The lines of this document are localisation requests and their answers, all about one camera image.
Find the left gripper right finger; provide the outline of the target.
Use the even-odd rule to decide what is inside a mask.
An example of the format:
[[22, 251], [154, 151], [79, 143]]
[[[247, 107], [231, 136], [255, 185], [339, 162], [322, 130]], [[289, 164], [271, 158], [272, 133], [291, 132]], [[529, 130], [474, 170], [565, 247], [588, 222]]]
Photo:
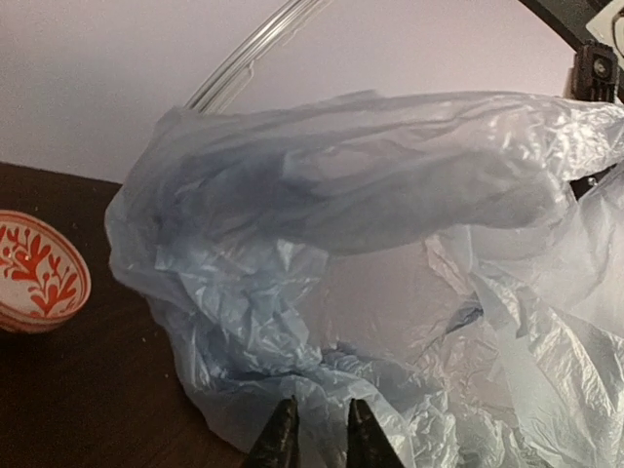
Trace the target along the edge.
[[362, 399], [350, 402], [347, 424], [347, 468], [404, 468], [371, 407]]

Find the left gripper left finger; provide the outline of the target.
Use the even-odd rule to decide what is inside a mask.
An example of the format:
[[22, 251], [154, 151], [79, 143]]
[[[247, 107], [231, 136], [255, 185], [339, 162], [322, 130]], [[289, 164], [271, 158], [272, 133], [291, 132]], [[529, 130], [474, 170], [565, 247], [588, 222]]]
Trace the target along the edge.
[[298, 468], [299, 414], [295, 397], [282, 400], [246, 457], [246, 468]]

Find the light blue plastic trash bag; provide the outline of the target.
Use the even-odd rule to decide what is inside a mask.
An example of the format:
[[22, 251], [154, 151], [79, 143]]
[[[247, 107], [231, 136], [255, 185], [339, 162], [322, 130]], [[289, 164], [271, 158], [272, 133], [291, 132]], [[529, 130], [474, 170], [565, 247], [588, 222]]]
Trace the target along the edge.
[[208, 427], [296, 398], [338, 467], [366, 401], [407, 467], [623, 463], [623, 109], [526, 94], [174, 109], [105, 214]]

